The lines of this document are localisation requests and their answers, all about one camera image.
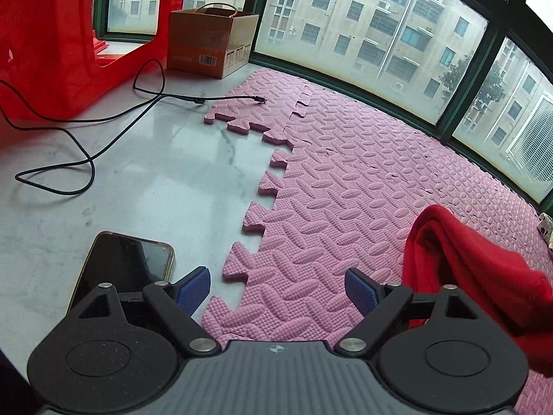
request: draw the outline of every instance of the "smartphone screen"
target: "smartphone screen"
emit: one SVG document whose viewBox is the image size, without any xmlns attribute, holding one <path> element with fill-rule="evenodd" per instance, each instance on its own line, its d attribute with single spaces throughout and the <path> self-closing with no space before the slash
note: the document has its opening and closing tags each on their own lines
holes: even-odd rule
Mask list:
<svg viewBox="0 0 553 415">
<path fill-rule="evenodd" d="M 173 251 L 170 245 L 112 232 L 101 232 L 86 259 L 69 310 L 102 282 L 117 292 L 141 292 L 155 281 L 168 280 Z"/>
</svg>

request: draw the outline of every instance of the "marble floor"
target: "marble floor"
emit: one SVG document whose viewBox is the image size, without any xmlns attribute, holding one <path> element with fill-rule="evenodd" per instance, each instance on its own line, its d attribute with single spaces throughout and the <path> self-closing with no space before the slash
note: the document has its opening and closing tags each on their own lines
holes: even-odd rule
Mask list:
<svg viewBox="0 0 553 415">
<path fill-rule="evenodd" d="M 254 70 L 256 66 L 247 65 L 224 80 L 168 73 L 166 91 L 224 95 Z M 156 74 L 139 81 L 152 89 L 159 82 Z M 126 82 L 81 117 L 112 115 L 143 99 Z M 219 121 L 205 125 L 207 110 L 208 105 L 169 99 L 157 104 L 95 161 L 96 181 L 77 197 L 49 194 L 13 178 L 21 170 L 80 159 L 64 134 L 14 133 L 0 121 L 0 348 L 23 375 L 32 349 L 63 318 L 100 231 L 169 243 L 175 249 L 172 281 L 207 266 L 211 294 L 222 296 L 230 307 L 238 306 L 243 284 L 223 283 L 221 268 L 233 242 L 256 251 L 261 241 L 260 236 L 241 233 L 242 218 L 253 200 L 267 208 L 273 205 L 272 197 L 260 197 L 256 190 L 275 147 L 255 132 L 241 136 Z M 95 153 L 133 114 L 72 130 Z M 88 178 L 89 168 L 83 166 L 34 179 L 71 190 Z M 196 320 L 206 304 L 207 299 Z"/>
</svg>

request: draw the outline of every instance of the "black cable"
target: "black cable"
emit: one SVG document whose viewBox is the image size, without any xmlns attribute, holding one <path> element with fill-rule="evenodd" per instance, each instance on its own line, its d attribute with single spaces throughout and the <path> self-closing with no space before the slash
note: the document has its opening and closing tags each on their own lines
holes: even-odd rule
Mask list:
<svg viewBox="0 0 553 415">
<path fill-rule="evenodd" d="M 146 89 L 143 89 L 143 88 L 140 88 L 140 87 L 137 86 L 137 80 L 138 80 L 140 74 L 142 73 L 142 70 L 150 62 L 155 62 L 161 70 L 162 85 L 161 85 L 161 90 L 159 92 L 149 91 L 149 90 L 146 90 Z M 143 110 L 140 113 L 140 115 L 137 116 L 133 121 L 131 121 L 131 123 L 129 123 L 128 126 L 126 126 L 119 134 L 117 134 L 109 142 L 109 144 L 107 144 L 104 148 L 102 148 L 95 155 L 90 156 L 89 153 L 86 151 L 86 149 L 79 143 L 79 141 L 75 138 L 75 136 L 73 134 L 71 134 L 71 132 L 69 130 L 67 130 L 65 128 L 58 128 L 58 127 L 21 127 L 21 126 L 17 126 L 16 124 L 14 124 L 7 117 L 6 112 L 2 108 L 2 105 L 0 104 L 0 112 L 2 112 L 2 116 L 4 117 L 6 122 L 13 129 L 17 129 L 19 131 L 48 131 L 48 130 L 54 130 L 54 131 L 64 132 L 65 134 L 67 134 L 70 137 L 70 139 L 73 141 L 73 143 L 75 143 L 75 145 L 77 145 L 79 150 L 81 150 L 82 153 L 86 157 L 86 159 L 83 159 L 83 160 L 80 160 L 80 161 L 66 162 L 66 163 L 54 164 L 54 165 L 47 165 L 47 166 L 38 167 L 38 168 L 35 168 L 35 169 L 31 169 L 31 170 L 25 170 L 24 172 L 17 173 L 17 175 L 15 175 L 15 179 L 17 181 L 19 181 L 20 183 L 28 184 L 30 186 L 39 188 L 41 190 L 45 190 L 47 192 L 51 192 L 51 193 L 56 194 L 56 195 L 64 195 L 64 196 L 80 195 L 80 194 L 86 192 L 90 188 L 92 183 L 94 182 L 94 178 L 96 176 L 96 167 L 94 166 L 94 160 L 99 158 L 102 154 L 104 154 L 107 150 L 109 150 L 115 142 L 117 142 L 119 139 L 121 139 L 121 137 L 123 137 L 123 135 L 138 122 L 138 120 L 140 120 L 143 116 L 145 116 L 146 113 L 150 109 L 152 109 L 162 99 L 164 99 L 164 98 L 177 98 L 177 99 L 180 99 L 180 100 L 183 100 L 183 101 L 190 101 L 190 102 L 193 102 L 193 103 L 196 103 L 196 104 L 204 104 L 206 101 L 216 101 L 216 100 L 222 100 L 222 99 L 253 99 L 253 100 L 257 101 L 258 103 L 265 103 L 266 102 L 266 99 L 263 98 L 262 96 L 237 95 L 237 96 L 215 96 L 215 97 L 204 98 L 204 97 L 199 97 L 199 96 L 187 96 L 187 95 L 178 95 L 178 94 L 173 94 L 173 93 L 164 93 L 163 91 L 165 90 L 165 82 L 166 82 L 165 72 L 163 70 L 163 66 L 161 65 L 161 62 L 159 62 L 157 59 L 149 59 L 142 65 L 142 67 L 140 68 L 140 70 L 138 71 L 136 76 L 134 77 L 133 90 L 139 91 L 139 92 L 144 92 L 144 93 L 147 93 L 147 94 L 150 94 L 150 95 L 155 95 L 153 98 L 150 98 L 149 100 L 147 100 L 145 102 L 142 102 L 140 104 L 132 106 L 131 108 L 126 109 L 123 112 L 120 112 L 119 114 L 116 114 L 114 116 L 109 116 L 109 117 L 104 117 L 104 118 L 96 118 L 96 119 L 87 119 L 87 120 L 81 120 L 81 119 L 79 119 L 79 120 L 62 120 L 62 119 L 46 117 L 42 114 L 39 114 L 35 109 L 33 109 L 31 107 L 31 105 L 21 95 L 21 93 L 19 91 L 17 91 L 16 88 L 14 88 L 11 84 L 7 83 L 6 81 L 0 80 L 0 84 L 3 84 L 4 86 L 8 87 L 12 92 L 14 92 L 19 97 L 19 99 L 25 104 L 25 106 L 35 116 L 37 116 L 38 118 L 41 118 L 43 120 L 52 121 L 52 122 L 55 122 L 55 123 L 100 123 L 100 122 L 104 122 L 104 121 L 112 121 L 112 120 L 115 120 L 117 118 L 120 118 L 120 117 L 128 114 L 132 110 L 135 110 L 135 109 L 138 109 L 142 106 L 148 105 L 146 107 L 146 109 Z M 82 187 L 80 189 L 77 189 L 77 190 L 70 190 L 70 191 L 58 190 L 58 189 L 53 188 L 53 187 L 48 187 L 48 186 L 44 186 L 42 184 L 35 183 L 33 181 L 30 181 L 30 180 L 25 179 L 25 178 L 22 177 L 24 175 L 43 173 L 43 172 L 48 172 L 50 170 L 59 170 L 59 169 L 71 168 L 71 167 L 76 167 L 76 166 L 84 165 L 84 164 L 90 164 L 90 170 L 91 170 L 90 179 L 88 180 L 88 183 L 84 187 Z"/>
</svg>

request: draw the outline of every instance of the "interlocking foam tile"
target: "interlocking foam tile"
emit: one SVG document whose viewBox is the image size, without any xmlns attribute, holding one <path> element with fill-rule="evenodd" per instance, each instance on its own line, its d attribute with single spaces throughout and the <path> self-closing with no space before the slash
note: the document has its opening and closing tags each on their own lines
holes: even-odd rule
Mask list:
<svg viewBox="0 0 553 415">
<path fill-rule="evenodd" d="M 344 291 L 358 267 L 378 282 L 400 280 L 405 239 L 430 204 L 449 208 L 498 245 L 519 252 L 553 278 L 537 215 L 489 174 L 438 141 L 385 113 L 305 80 L 259 70 L 230 94 L 268 98 L 215 104 L 206 123 L 264 132 L 276 149 L 260 194 L 276 195 L 272 210 L 253 202 L 243 229 L 263 234 L 259 250 L 235 243 L 226 279 L 246 281 L 237 310 L 209 302 L 207 331 L 230 339 L 316 340 L 333 345 L 361 320 Z M 552 380 L 532 373 L 518 410 L 553 413 Z"/>
</svg>

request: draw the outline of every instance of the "blue gripper pad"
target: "blue gripper pad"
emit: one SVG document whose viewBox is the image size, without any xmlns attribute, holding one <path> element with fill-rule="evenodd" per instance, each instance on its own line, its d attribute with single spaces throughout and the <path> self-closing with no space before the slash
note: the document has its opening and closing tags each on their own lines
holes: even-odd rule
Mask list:
<svg viewBox="0 0 553 415">
<path fill-rule="evenodd" d="M 374 283 L 372 285 L 381 288 L 381 285 L 376 281 L 372 282 Z M 377 288 L 371 287 L 369 283 L 361 279 L 352 269 L 346 271 L 344 285 L 346 287 L 346 295 L 363 316 L 367 316 L 381 301 Z"/>
<path fill-rule="evenodd" d="M 185 276 L 181 281 L 185 282 L 178 290 L 176 296 L 176 302 L 181 306 L 187 314 L 192 315 L 200 304 L 204 302 L 206 297 L 209 295 L 209 290 L 211 289 L 211 276 L 209 275 L 209 270 L 202 267 L 199 273 L 189 278 L 190 274 L 194 274 L 195 270 L 189 275 Z M 179 286 L 179 282 L 173 284 L 175 287 Z"/>
</svg>

